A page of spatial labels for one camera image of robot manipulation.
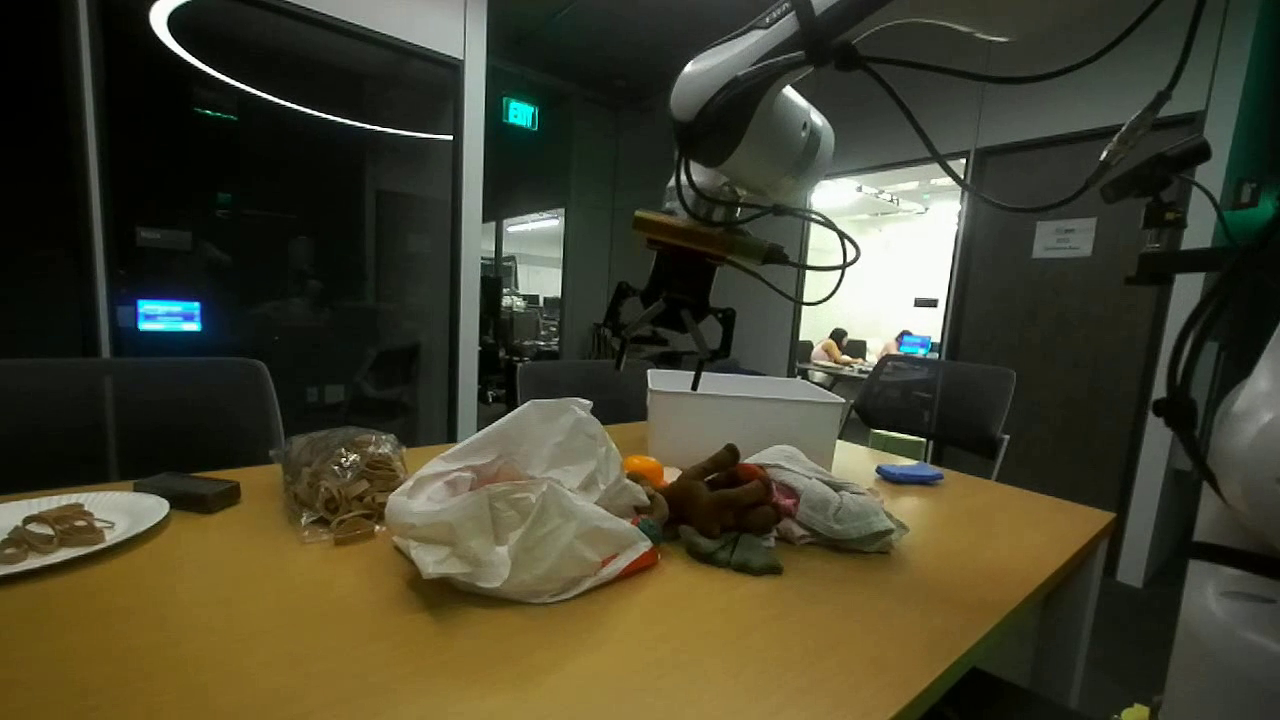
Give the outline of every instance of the desk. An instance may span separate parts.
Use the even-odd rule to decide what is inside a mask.
[[[645,425],[616,441],[645,449]],[[834,475],[867,484],[870,459],[841,444]],[[274,466],[224,475],[241,509],[0,585],[0,714],[915,714],[1110,529],[949,475],[884,486],[912,523],[890,556],[783,547],[783,575],[735,575],[667,545],[645,575],[519,608],[414,580],[384,534],[294,534]]]

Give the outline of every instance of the plastic bag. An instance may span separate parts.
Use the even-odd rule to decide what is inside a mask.
[[[387,531],[423,580],[556,602],[652,552],[648,496],[583,398],[528,398],[387,496]]]
[[[335,545],[371,534],[405,479],[398,441],[371,426],[286,435],[274,462],[299,529],[326,531]]]

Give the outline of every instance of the white plastic bag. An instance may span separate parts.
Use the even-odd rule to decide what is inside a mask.
[[[556,602],[652,552],[645,504],[583,398],[528,398],[406,475],[384,523],[428,580]]]

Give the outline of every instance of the white plate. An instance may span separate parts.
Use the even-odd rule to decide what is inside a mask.
[[[0,575],[19,575],[31,567],[46,567],[46,562],[69,562],[74,556],[93,556],[105,547],[114,547],[148,529],[157,529],[169,515],[169,498],[165,496],[143,496],[143,492],[73,492],[73,496],[31,496],[31,498],[11,498],[0,504],[0,534],[7,534],[24,515],[31,513],[46,513],[59,504],[83,504],[93,515],[109,518],[113,529],[105,529],[105,545],[93,547],[56,547],[46,556],[29,556],[19,562],[0,562]]]

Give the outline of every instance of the box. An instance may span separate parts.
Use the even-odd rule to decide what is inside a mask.
[[[744,457],[795,444],[831,466],[841,425],[845,395],[795,376],[705,371],[692,390],[692,371],[648,371],[648,450],[671,466],[695,462],[720,444],[735,444]]]

